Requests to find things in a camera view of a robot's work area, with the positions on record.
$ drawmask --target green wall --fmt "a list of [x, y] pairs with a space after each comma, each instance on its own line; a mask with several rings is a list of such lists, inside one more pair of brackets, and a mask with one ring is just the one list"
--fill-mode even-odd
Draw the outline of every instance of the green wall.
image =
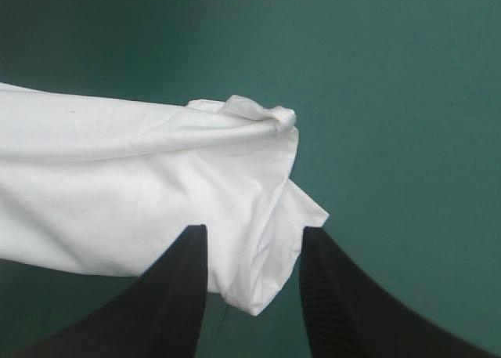
[[[0, 0], [0, 81], [295, 109], [292, 178], [331, 213], [331, 236], [404, 303], [497, 353], [500, 49], [500, 0]], [[130, 281], [0, 262], [0, 351]], [[297, 286], [295, 271], [257, 318], [210, 295], [197, 356], [307, 357]]]

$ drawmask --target dark green surface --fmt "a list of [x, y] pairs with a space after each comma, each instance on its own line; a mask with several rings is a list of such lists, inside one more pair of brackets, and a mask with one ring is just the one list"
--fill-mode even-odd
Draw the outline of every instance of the dark green surface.
[[[295, 109], [293, 179], [331, 235], [404, 303], [501, 353], [500, 1], [0, 0], [0, 81]], [[3, 351], [130, 282], [0, 275]], [[297, 272], [257, 318], [211, 295], [197, 356], [308, 356]]]

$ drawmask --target white cloth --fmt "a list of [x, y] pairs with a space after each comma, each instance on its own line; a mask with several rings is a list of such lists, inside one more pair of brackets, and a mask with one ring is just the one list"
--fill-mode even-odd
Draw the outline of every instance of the white cloth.
[[232, 96], [187, 107], [0, 84], [0, 257], [141, 274], [205, 224], [208, 290], [259, 314], [327, 213], [289, 180], [295, 115]]

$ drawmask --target white towel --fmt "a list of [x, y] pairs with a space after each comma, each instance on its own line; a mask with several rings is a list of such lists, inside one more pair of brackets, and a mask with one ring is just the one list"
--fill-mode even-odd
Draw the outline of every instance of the white towel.
[[241, 96], [180, 107], [0, 84], [0, 257], [138, 276], [203, 223], [208, 290], [257, 315], [328, 217], [289, 180], [294, 122]]

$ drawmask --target wrinkled fabric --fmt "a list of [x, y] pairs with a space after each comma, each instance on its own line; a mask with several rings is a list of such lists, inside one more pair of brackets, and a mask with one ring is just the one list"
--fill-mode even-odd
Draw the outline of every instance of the wrinkled fabric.
[[205, 224], [207, 289], [257, 315], [328, 217], [289, 180], [294, 123], [241, 96], [180, 107], [0, 84], [0, 257], [138, 276]]

